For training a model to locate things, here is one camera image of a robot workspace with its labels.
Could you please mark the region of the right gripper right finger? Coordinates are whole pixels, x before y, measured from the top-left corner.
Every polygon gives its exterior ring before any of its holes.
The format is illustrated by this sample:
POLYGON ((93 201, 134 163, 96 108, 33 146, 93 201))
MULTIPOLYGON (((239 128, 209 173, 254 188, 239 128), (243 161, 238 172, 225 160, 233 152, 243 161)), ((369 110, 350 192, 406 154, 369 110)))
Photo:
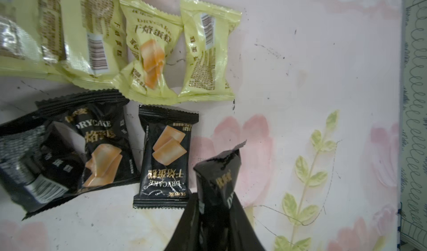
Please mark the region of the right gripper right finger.
POLYGON ((229 251, 264 251, 235 193, 229 207, 229 251))

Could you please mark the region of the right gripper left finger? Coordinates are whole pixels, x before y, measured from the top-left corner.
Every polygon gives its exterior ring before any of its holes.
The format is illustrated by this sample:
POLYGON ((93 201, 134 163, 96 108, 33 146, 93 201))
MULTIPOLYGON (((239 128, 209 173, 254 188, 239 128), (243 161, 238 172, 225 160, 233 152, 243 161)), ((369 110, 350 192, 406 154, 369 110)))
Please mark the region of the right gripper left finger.
POLYGON ((164 251, 199 251, 200 212, 197 193, 192 193, 164 251))

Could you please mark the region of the black cookie packet four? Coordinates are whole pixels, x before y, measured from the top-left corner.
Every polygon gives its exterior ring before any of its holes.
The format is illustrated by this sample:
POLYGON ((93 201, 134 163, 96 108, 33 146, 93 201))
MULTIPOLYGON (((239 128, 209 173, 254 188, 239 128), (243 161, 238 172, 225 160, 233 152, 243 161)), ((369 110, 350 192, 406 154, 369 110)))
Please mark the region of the black cookie packet four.
POLYGON ((228 248, 230 209, 241 167, 242 142, 194 166, 199 198, 199 241, 203 251, 228 248))

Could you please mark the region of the black cookie packet three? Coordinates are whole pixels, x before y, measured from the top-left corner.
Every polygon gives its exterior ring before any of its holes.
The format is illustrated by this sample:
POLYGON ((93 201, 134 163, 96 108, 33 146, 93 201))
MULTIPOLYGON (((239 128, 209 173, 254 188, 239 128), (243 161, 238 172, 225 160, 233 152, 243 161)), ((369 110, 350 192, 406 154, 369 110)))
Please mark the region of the black cookie packet three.
POLYGON ((190 197, 189 153, 197 113, 140 105, 145 132, 139 192, 134 208, 184 208, 190 197))

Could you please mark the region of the black cookie packet one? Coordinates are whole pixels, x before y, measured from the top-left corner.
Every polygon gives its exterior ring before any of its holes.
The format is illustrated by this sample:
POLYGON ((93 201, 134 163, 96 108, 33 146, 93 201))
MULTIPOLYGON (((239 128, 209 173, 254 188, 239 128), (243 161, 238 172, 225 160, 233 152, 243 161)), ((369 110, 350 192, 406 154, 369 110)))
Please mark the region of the black cookie packet one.
POLYGON ((38 112, 68 126, 85 140, 80 193, 137 183, 140 173, 130 146, 124 107, 114 89, 93 90, 36 102, 38 112))

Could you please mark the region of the black cookie packet two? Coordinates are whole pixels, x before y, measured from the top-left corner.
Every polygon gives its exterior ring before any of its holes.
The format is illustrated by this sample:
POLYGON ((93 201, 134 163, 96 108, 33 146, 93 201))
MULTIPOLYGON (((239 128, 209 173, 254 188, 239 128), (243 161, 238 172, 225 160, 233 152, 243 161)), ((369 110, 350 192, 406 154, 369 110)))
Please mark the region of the black cookie packet two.
POLYGON ((26 218, 77 197, 84 168, 53 122, 37 113, 1 124, 1 185, 26 218))

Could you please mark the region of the green cookie packet three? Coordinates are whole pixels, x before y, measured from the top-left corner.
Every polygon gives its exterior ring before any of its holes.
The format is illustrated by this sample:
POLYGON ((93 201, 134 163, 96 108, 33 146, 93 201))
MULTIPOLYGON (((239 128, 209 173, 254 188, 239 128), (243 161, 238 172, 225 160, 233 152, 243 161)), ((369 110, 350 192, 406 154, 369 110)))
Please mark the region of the green cookie packet three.
POLYGON ((147 105, 174 105, 178 95, 168 87, 163 69, 183 31, 178 15, 142 0, 120 0, 126 18, 126 44, 134 60, 112 83, 129 100, 147 105))

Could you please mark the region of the green cookie packet four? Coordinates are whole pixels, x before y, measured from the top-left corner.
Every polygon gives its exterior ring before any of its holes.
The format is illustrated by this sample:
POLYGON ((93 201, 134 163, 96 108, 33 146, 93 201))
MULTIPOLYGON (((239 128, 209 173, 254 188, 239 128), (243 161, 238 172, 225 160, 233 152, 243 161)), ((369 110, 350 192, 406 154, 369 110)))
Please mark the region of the green cookie packet four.
POLYGON ((242 13, 201 0, 180 0, 186 73, 179 102, 234 100, 226 80, 228 39, 242 13))

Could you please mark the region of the green cookie packet two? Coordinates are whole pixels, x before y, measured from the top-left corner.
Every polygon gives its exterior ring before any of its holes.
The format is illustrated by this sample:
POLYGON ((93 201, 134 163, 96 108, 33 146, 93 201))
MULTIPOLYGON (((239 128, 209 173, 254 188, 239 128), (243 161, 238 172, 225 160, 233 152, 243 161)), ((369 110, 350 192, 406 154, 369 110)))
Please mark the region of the green cookie packet two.
POLYGON ((120 0, 60 0, 66 60, 72 83, 89 90, 113 89, 127 65, 125 18, 120 0))

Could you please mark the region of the green cookie packet one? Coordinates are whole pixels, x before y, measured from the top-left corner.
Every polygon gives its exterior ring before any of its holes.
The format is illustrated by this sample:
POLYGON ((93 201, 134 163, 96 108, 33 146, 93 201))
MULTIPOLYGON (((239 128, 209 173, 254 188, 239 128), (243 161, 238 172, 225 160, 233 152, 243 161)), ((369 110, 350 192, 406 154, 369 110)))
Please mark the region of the green cookie packet one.
POLYGON ((60 0, 1 0, 1 75, 69 82, 60 0))

